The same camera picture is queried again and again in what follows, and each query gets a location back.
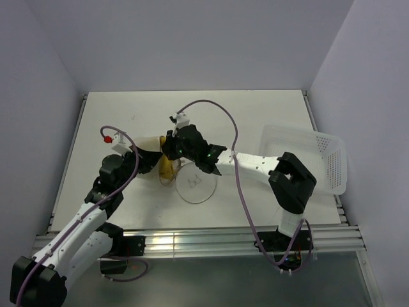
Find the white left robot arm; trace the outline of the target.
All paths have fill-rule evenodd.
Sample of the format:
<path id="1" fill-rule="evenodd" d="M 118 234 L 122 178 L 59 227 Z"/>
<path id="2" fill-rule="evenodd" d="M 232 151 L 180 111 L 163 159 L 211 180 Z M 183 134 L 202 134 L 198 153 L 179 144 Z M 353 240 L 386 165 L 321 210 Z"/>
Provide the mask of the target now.
<path id="1" fill-rule="evenodd" d="M 137 149 L 108 155 L 73 219 L 45 247 L 13 265 L 10 302 L 16 306 L 62 306 L 69 288 L 100 257 L 121 263 L 143 255 L 144 237 L 126 239 L 108 219 L 123 201 L 123 190 L 149 173 L 162 153 Z"/>

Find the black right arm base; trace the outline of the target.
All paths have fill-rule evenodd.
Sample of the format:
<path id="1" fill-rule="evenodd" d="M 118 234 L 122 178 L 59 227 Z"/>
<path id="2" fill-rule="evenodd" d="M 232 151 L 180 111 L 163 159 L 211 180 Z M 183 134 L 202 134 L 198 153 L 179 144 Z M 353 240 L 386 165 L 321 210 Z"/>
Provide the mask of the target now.
<path id="1" fill-rule="evenodd" d="M 291 241 L 277 230 L 274 232 L 258 232 L 259 240 L 266 252 L 286 252 Z M 314 249 L 312 233 L 307 230 L 300 230 L 293 245 L 291 246 L 289 255 L 285 258 L 279 269 L 283 272 L 299 271 L 300 268 L 311 259 Z"/>

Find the yellow bra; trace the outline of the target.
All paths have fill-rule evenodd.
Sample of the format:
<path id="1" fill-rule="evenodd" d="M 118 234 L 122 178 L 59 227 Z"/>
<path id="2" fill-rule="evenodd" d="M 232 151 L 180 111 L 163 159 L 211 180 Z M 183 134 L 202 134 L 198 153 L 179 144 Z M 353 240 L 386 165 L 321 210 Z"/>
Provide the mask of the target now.
<path id="1" fill-rule="evenodd" d="M 181 168 L 181 160 L 169 160 L 163 153 L 159 161 L 159 180 L 164 186 L 169 185 L 177 176 Z"/>

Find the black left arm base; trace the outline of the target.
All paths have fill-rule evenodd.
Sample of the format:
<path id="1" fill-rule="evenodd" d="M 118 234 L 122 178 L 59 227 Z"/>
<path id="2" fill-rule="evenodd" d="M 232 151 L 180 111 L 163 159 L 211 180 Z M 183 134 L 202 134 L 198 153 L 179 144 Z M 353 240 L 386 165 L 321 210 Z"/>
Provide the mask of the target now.
<path id="1" fill-rule="evenodd" d="M 143 235 L 125 236 L 124 230 L 114 224 L 105 222 L 96 229 L 98 232 L 104 232 L 112 239 L 112 247 L 108 252 L 109 256 L 125 257 L 126 260 L 102 260 L 100 262 L 100 272 L 104 275 L 123 274 L 129 263 L 131 256 L 143 256 L 146 246 L 146 237 Z"/>

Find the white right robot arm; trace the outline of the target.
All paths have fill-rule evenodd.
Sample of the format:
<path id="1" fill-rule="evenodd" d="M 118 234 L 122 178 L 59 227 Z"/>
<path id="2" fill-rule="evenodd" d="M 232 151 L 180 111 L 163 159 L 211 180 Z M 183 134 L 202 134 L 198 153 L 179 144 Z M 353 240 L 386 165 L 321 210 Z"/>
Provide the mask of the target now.
<path id="1" fill-rule="evenodd" d="M 207 174 L 241 175 L 270 186 L 283 209 L 277 243 L 291 249 L 298 242 L 297 227 L 317 180 L 293 153 L 284 152 L 279 157 L 236 153 L 208 143 L 195 125 L 167 131 L 162 152 L 171 160 L 186 158 Z"/>

